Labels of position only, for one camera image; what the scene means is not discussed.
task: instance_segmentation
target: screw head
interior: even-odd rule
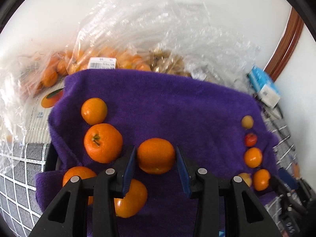
[[[205,168],[199,168],[198,173],[201,175],[205,175],[207,173],[207,170]]]
[[[241,183],[242,182],[242,178],[238,175],[234,176],[233,180],[236,182],[236,183]]]
[[[71,181],[72,183],[78,182],[78,181],[79,181],[79,176],[77,176],[77,175],[73,176],[72,178],[70,178],[70,181]]]
[[[112,169],[112,168],[108,168],[107,170],[105,170],[105,173],[106,173],[107,175],[113,175],[114,172],[115,172],[115,170]]]

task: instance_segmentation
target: gray checkered cloth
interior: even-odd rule
[[[274,147],[277,165],[293,175],[291,165],[296,160],[296,153],[285,121],[273,118],[269,113],[263,113],[263,119],[268,130],[279,138],[279,144]],[[17,166],[5,175],[0,174],[0,213],[18,237],[28,236],[42,215],[35,200],[34,175],[43,172],[48,149],[49,144],[28,143],[22,158],[9,156],[19,161]],[[281,213],[279,198],[266,205],[266,209],[282,230],[278,217]]]
[[[49,144],[28,143],[14,169],[0,174],[0,213],[18,237],[28,236],[42,215],[35,199],[35,174],[44,171]]]

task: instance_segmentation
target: clear plastic wrap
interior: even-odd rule
[[[244,68],[259,48],[242,35],[212,26],[203,4],[174,0],[101,0],[79,24],[64,51],[20,57],[0,68],[0,172],[23,151],[33,97],[92,57],[116,68],[176,74],[248,92]]]

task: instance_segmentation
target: purple cloth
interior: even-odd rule
[[[110,167],[90,159],[83,146],[89,125],[80,109],[92,97],[108,106],[106,123],[122,134],[123,148],[137,147],[146,139],[159,137],[180,145],[183,153],[214,175],[231,178],[254,173],[243,155],[241,119],[251,115],[251,132],[258,136],[256,147],[263,151],[262,168],[276,175],[272,147],[276,144],[266,130],[260,108],[249,95],[215,84],[185,77],[133,70],[86,70],[65,79],[63,97],[49,116],[52,144],[62,161],[62,170],[36,176],[36,197],[42,210],[62,186],[65,169],[86,166],[96,173]],[[136,167],[134,178],[145,184],[148,199],[144,208],[131,218],[118,218],[120,236],[192,236],[197,201],[183,193],[176,166],[163,175],[149,175]],[[267,204],[273,192],[257,193]],[[91,211],[88,219],[91,232]]]

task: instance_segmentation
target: wooden door frame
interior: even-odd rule
[[[303,26],[304,22],[302,18],[298,15],[296,10],[292,8],[287,26],[279,45],[268,65],[264,69],[273,81],[276,81],[294,52],[297,42],[301,36]]]

